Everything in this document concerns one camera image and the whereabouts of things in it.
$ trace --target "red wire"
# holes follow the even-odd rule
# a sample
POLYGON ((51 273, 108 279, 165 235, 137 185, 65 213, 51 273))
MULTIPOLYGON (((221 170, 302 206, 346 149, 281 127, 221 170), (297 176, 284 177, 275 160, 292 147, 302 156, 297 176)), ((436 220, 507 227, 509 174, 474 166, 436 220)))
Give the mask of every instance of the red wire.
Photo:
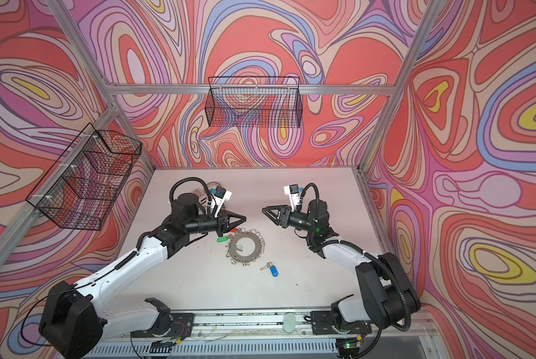
POLYGON ((181 322, 174 322, 172 324, 180 324, 183 327, 182 331, 186 330, 186 336, 188 336, 188 328, 186 328, 184 324, 182 324, 181 322))

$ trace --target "gray ring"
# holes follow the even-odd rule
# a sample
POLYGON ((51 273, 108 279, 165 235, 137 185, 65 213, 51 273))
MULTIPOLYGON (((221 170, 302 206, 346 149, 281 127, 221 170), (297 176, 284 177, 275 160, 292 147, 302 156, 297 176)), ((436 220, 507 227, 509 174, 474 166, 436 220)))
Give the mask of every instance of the gray ring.
POLYGON ((234 234, 234 238, 230 240, 228 244, 228 254, 239 263, 247 263, 256 260, 262 252, 262 241, 260 237, 253 232, 237 232, 234 234), (236 250, 236 242, 241 238, 250 238, 255 245, 254 251, 250 255, 240 255, 236 250))

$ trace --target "white table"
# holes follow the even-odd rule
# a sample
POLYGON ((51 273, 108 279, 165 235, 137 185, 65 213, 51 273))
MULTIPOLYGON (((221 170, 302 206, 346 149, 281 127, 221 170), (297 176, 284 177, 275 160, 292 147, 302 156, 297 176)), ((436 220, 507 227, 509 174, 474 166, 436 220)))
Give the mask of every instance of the white table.
MULTIPOLYGON (((262 214, 265 206, 290 204, 283 192, 289 184, 304 187, 314 182, 320 200, 328 203, 333 229, 362 249, 381 253, 351 168, 258 168, 155 171, 120 254, 132 249, 141 233, 162 223, 170 214, 170 188, 190 176, 220 182, 232 192, 226 208, 247 217, 242 227, 257 229, 263 235, 264 254, 249 266, 231 264, 226 258, 227 242, 218 243, 216 234, 210 233, 148 270, 115 297, 110 307, 131 305, 149 297, 158 298, 172 310, 318 307, 359 293, 355 276, 309 251, 306 241, 298 238, 292 227, 278 227, 262 214), (275 263, 278 277, 260 270, 268 261, 275 263)), ((198 186, 197 182, 182 184, 175 195, 198 186)), ((304 212, 314 198, 310 189, 304 212)))

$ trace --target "wire basket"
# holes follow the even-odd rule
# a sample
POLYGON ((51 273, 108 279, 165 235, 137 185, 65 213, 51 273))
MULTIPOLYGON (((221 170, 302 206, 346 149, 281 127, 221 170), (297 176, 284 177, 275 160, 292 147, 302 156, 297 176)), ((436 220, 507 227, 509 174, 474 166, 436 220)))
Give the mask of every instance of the wire basket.
POLYGON ((101 230, 141 150, 140 141, 119 132, 94 130, 40 200, 33 204, 29 198, 42 179, 27 201, 60 228, 101 230))
POLYGON ((302 97, 296 76, 209 77, 209 127, 300 128, 302 97))

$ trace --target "robotic arm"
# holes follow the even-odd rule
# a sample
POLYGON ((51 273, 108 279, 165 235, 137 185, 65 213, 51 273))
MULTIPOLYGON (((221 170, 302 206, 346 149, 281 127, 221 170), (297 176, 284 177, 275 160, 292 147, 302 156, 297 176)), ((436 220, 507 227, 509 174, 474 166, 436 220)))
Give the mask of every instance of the robotic arm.
MULTIPOLYGON (((304 189, 297 184, 286 186, 284 193, 290 197, 291 206, 264 207, 262 212, 277 226, 292 226, 307 231, 305 238, 310 250, 340 264, 358 277, 361 297, 349 296, 332 304, 327 319, 331 321, 334 331, 349 331, 359 320, 373 323, 380 329, 394 326, 408 330, 410 316, 421 308, 421 302, 398 258, 392 253, 377 255, 363 251, 339 237, 329 226, 328 206, 320 201, 315 184, 310 183, 304 189), (304 213, 301 212, 302 200, 309 187, 314 188, 316 199, 308 204, 308 210, 304 213), (380 279, 391 283, 384 285, 380 279), (400 320, 404 320, 403 326, 398 323, 400 320)), ((313 329, 315 334, 333 334, 314 324, 313 329)))
POLYGON ((231 193, 217 188, 211 194, 204 181, 189 177, 174 184, 170 191, 171 214, 161 226, 143 233, 136 248, 100 271, 73 285, 56 284, 46 297, 39 333, 66 359, 78 359, 99 342, 136 330, 155 336, 171 327, 170 309, 155 298, 118 312, 106 310, 107 303, 144 272, 171 258, 181 248, 216 232, 219 237, 246 221, 242 215, 221 209, 231 193), (185 182, 200 182, 207 193, 207 211, 198 196, 184 193, 174 199, 174 191, 185 182), (203 234, 196 240, 190 235, 203 234))

